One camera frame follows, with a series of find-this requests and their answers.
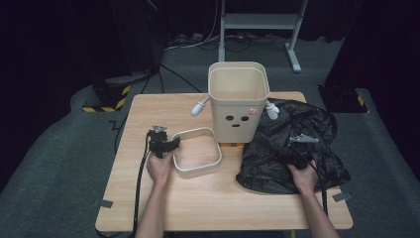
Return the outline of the black garbage bag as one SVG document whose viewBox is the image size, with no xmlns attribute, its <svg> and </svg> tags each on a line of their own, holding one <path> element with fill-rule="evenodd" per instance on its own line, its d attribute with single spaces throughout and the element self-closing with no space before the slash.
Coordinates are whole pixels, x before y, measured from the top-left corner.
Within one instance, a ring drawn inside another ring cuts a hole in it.
<svg viewBox="0 0 420 238">
<path fill-rule="evenodd" d="M 273 104 L 279 109 L 276 120 L 262 114 L 253 140 L 244 147 L 237 182 L 258 192 L 292 194 L 297 192 L 292 174 L 285 161 L 290 153 L 288 140 L 304 134 L 319 140 L 312 146 L 313 160 L 320 171 L 321 187 L 334 187 L 351 179 L 341 159 L 330 145 L 337 136 L 337 120 L 330 112 L 296 100 L 278 99 Z"/>
</svg>

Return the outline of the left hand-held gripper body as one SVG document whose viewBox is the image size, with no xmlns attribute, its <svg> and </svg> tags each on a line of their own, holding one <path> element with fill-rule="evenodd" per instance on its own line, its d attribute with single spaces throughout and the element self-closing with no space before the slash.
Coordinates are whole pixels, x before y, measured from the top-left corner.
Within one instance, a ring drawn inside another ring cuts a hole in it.
<svg viewBox="0 0 420 238">
<path fill-rule="evenodd" d="M 149 149 L 158 158 L 162 159 L 163 154 L 170 151 L 170 143 L 167 141 L 166 127 L 154 125 L 149 131 Z"/>
</svg>

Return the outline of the person's right hand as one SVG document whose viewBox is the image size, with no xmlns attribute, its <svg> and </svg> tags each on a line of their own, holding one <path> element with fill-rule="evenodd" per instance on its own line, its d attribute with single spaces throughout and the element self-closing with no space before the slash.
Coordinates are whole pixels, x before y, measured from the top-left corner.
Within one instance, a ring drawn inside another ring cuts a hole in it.
<svg viewBox="0 0 420 238">
<path fill-rule="evenodd" d="M 304 170 L 299 170 L 293 165 L 288 165 L 288 168 L 292 173 L 294 184 L 300 194 L 314 194 L 315 185 L 318 181 L 315 161 L 312 160 Z"/>
</svg>

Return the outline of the person's left hand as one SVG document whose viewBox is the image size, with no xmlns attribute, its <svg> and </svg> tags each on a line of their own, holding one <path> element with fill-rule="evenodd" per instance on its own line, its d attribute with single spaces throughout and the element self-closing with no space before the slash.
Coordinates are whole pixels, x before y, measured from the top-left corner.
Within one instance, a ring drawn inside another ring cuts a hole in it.
<svg viewBox="0 0 420 238">
<path fill-rule="evenodd" d="M 154 185 L 166 186 L 171 170 L 173 152 L 167 153 L 162 159 L 155 154 L 150 154 L 147 170 L 154 181 Z"/>
</svg>

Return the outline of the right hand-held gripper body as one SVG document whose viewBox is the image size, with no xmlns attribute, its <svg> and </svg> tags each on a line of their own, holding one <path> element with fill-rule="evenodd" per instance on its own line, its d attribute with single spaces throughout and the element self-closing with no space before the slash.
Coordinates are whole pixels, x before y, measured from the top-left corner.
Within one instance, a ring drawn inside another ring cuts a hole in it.
<svg viewBox="0 0 420 238">
<path fill-rule="evenodd" d="M 290 153 L 287 162 L 298 170 L 304 170 L 313 160 L 312 146 L 319 140 L 304 134 L 290 137 L 287 144 Z"/>
</svg>

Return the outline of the grey metal stand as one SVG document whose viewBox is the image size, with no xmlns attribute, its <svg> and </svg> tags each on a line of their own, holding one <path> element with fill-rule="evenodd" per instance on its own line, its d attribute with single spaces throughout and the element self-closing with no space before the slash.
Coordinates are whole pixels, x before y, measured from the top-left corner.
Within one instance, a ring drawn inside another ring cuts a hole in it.
<svg viewBox="0 0 420 238">
<path fill-rule="evenodd" d="M 225 32 L 227 30 L 290 30 L 290 41 L 284 44 L 294 72 L 302 71 L 295 53 L 295 45 L 309 0 L 302 0 L 296 14 L 227 13 L 226 0 L 221 0 L 218 61 L 225 60 Z"/>
</svg>

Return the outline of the black yellow striped stand base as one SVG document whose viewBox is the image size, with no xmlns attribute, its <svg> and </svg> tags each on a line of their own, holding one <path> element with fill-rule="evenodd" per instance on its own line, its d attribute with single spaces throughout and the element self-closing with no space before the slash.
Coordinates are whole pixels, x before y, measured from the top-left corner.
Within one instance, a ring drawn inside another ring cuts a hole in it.
<svg viewBox="0 0 420 238">
<path fill-rule="evenodd" d="M 89 113 L 120 111 L 130 89 L 130 85 L 92 86 L 81 108 Z"/>
<path fill-rule="evenodd" d="M 368 113 L 365 101 L 354 89 L 320 85 L 319 94 L 325 108 L 333 113 Z"/>
</svg>

